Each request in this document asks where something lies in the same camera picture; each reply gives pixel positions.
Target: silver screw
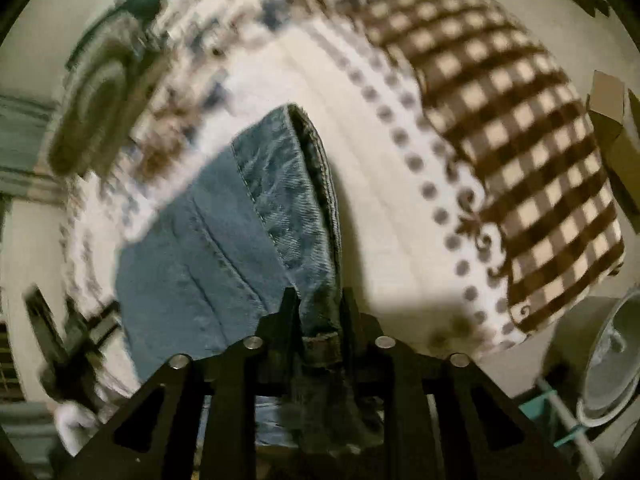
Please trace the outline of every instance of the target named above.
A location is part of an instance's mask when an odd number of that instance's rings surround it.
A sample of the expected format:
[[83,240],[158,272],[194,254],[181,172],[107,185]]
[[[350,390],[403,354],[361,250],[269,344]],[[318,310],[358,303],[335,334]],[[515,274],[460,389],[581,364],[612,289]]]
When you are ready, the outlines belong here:
[[466,354],[453,354],[449,358],[449,361],[457,368],[465,368],[469,365],[471,359],[469,359],[469,356]]
[[396,346],[396,340],[388,335],[381,335],[376,338],[376,346],[378,348],[393,348]]
[[244,340],[244,346],[249,350],[257,350],[262,346],[262,339],[257,335],[251,335]]
[[175,370],[179,370],[180,368],[184,368],[189,364],[189,357],[185,354],[176,354],[171,359],[169,359],[169,366],[174,368]]

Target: gingham pattern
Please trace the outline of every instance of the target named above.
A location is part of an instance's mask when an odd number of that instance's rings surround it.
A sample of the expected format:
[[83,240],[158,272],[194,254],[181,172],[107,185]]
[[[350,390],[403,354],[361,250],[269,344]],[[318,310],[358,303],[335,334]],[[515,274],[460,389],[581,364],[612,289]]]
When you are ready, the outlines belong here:
[[521,330],[556,319],[622,263],[584,105],[548,51],[499,4],[289,1],[298,12],[349,18],[415,75],[424,116],[486,187],[481,217],[504,232],[508,302]]

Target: folded denim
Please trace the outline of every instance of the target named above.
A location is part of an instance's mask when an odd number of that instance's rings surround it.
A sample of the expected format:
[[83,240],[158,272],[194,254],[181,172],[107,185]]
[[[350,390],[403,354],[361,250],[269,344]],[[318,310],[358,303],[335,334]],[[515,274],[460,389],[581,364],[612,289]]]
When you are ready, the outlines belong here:
[[[293,286],[303,333],[294,403],[259,399],[257,442],[302,440],[314,450],[375,442],[335,366],[340,256],[337,202],[318,133],[297,106],[277,108],[241,132],[145,238],[123,250],[116,293],[140,380],[175,353],[205,358],[253,334]],[[307,381],[308,367],[316,371]],[[325,403],[326,413],[316,409],[323,397],[333,404]],[[323,429],[331,418],[340,428]]]

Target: floor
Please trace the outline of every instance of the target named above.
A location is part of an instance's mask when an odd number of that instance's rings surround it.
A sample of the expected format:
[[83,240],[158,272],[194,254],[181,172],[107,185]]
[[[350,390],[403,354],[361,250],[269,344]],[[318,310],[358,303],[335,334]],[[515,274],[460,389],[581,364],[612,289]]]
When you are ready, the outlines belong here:
[[[32,0],[23,12],[0,48],[0,91],[49,99],[66,55],[97,0],[65,0],[68,6],[59,1]],[[584,97],[594,69],[619,77],[640,94],[640,53],[614,14],[606,18],[597,13],[592,18],[571,0],[497,1],[546,44]],[[625,265],[619,275],[594,288],[598,296],[620,297],[640,278],[636,270],[640,268],[640,240],[621,211],[619,214]],[[553,327],[485,360],[481,367],[507,394],[519,394],[532,387],[552,337]],[[640,404],[636,408],[640,415]]]

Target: bucket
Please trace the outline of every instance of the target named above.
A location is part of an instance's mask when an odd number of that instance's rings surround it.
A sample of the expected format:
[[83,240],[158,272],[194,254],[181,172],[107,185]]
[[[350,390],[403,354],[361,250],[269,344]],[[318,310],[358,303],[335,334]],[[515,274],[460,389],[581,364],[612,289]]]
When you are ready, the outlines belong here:
[[568,367],[562,397],[580,424],[593,428],[615,418],[640,378],[640,288],[621,300],[582,300],[558,322],[552,349]]

